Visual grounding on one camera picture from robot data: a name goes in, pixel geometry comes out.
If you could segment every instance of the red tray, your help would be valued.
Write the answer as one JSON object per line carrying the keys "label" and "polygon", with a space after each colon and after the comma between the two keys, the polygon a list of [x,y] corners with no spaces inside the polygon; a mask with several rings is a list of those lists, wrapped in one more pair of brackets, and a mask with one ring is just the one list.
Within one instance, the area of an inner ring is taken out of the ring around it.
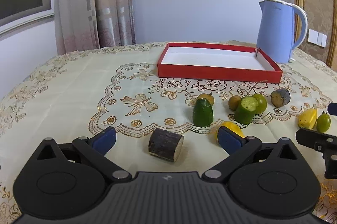
{"label": "red tray", "polygon": [[159,77],[279,83],[280,67],[259,48],[169,42],[158,60]]}

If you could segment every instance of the floral curtain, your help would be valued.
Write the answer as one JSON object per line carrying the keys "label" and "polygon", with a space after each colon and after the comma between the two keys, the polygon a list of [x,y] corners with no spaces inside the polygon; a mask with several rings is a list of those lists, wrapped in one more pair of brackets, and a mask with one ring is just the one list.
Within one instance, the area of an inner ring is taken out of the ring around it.
{"label": "floral curtain", "polygon": [[132,0],[55,0],[58,54],[135,44]]}

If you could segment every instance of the light switch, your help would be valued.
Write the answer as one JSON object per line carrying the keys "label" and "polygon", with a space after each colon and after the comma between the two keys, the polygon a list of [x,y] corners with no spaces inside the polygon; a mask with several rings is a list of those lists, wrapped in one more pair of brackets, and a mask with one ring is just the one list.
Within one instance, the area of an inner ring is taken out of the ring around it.
{"label": "light switch", "polygon": [[321,40],[321,44],[317,44],[317,45],[325,48],[326,47],[326,35],[320,32],[318,34],[318,40]]}
{"label": "light switch", "polygon": [[308,34],[308,42],[317,44],[318,40],[318,31],[314,31],[312,29],[309,29],[309,34]]}

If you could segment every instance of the fruit stem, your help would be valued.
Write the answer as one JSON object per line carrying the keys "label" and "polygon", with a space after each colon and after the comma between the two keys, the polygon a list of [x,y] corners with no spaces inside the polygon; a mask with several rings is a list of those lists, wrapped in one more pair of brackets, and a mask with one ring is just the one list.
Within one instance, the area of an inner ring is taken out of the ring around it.
{"label": "fruit stem", "polygon": [[250,92],[254,89],[254,87],[259,84],[259,83],[262,83],[262,82],[267,82],[268,80],[262,80],[262,81],[259,81],[259,82],[256,82],[255,85],[253,87],[250,88],[249,92],[247,92],[247,94],[245,96],[248,96],[250,94]]}

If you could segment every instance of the electric kettle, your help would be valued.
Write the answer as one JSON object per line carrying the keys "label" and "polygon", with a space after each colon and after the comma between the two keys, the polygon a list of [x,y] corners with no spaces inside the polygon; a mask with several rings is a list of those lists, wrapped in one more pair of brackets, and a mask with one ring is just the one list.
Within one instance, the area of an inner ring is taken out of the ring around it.
{"label": "electric kettle", "polygon": [[[262,19],[257,48],[261,48],[275,62],[287,63],[293,49],[301,45],[306,37],[307,14],[301,7],[281,0],[264,0],[259,4]],[[296,42],[294,42],[295,14],[298,14],[302,21],[301,34]]]}

